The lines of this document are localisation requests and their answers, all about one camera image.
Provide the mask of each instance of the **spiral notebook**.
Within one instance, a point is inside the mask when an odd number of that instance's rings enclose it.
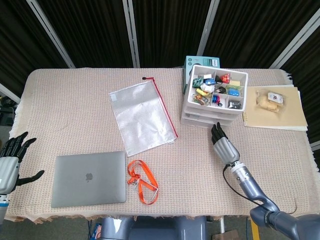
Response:
[[[257,107],[256,92],[267,89],[285,96],[285,108],[282,112],[272,112]],[[246,106],[243,112],[246,127],[307,131],[307,121],[301,104],[298,88],[293,85],[251,86],[247,88]]]

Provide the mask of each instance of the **table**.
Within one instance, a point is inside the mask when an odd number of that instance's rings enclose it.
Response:
[[[237,69],[249,86],[288,84],[279,69]],[[59,155],[123,151],[124,145],[108,93],[155,77],[177,131],[173,144],[126,159],[145,161],[159,184],[159,199],[143,205],[132,186],[117,204],[51,208],[55,159]],[[182,68],[39,69],[26,82],[11,137],[29,131],[37,141],[28,149],[20,177],[45,170],[37,181],[10,194],[6,219],[36,223],[54,216],[223,216],[248,215],[255,207],[228,188],[223,164],[213,151],[209,129],[180,124]],[[305,132],[244,127],[238,117],[226,134],[264,192],[282,211],[295,216],[320,212],[320,176]],[[227,173],[229,182],[241,191]]]

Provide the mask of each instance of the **blue box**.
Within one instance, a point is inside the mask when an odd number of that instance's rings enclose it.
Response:
[[[190,75],[192,72],[192,67],[194,65],[202,65],[207,67],[220,68],[220,60],[218,57],[211,56],[186,56],[183,66],[183,84],[182,91],[185,94]]]

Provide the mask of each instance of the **white drawer organizer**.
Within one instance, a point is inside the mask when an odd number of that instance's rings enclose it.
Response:
[[[213,76],[218,75],[219,77],[230,74],[230,79],[233,81],[239,81],[240,86],[236,86],[239,91],[239,96],[232,96],[228,94],[213,93],[218,95],[220,99],[225,101],[224,106],[217,106],[216,103],[211,103],[208,106],[200,105],[197,102],[193,102],[193,95],[196,93],[196,88],[192,87],[193,79],[197,78],[198,75],[212,74]],[[233,120],[235,120],[245,109],[246,97],[247,97],[247,84],[248,74],[241,71],[233,71],[223,68],[215,68],[209,66],[194,65],[192,73],[190,75],[189,84],[184,95],[181,123],[184,125],[198,126],[203,128],[212,128],[213,124],[220,122],[223,126],[229,126]],[[230,84],[217,84],[218,87],[227,88]],[[228,108],[230,100],[239,101],[242,109]]]

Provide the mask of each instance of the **robotic arm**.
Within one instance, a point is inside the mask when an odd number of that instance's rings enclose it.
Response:
[[[219,122],[213,125],[211,133],[213,149],[225,164],[223,176],[225,170],[230,168],[246,197],[237,194],[258,205],[250,211],[252,220],[258,226],[273,228],[292,240],[320,239],[320,215],[309,214],[297,218],[280,211],[259,187],[246,165],[240,162],[238,150],[229,141]]]
[[[19,178],[20,164],[27,152],[27,148],[37,140],[32,138],[22,145],[27,135],[28,132],[25,132],[17,138],[11,138],[4,144],[0,152],[0,226],[4,221],[9,206],[7,195],[13,192],[17,186],[38,180],[45,172],[41,170],[32,177]]]

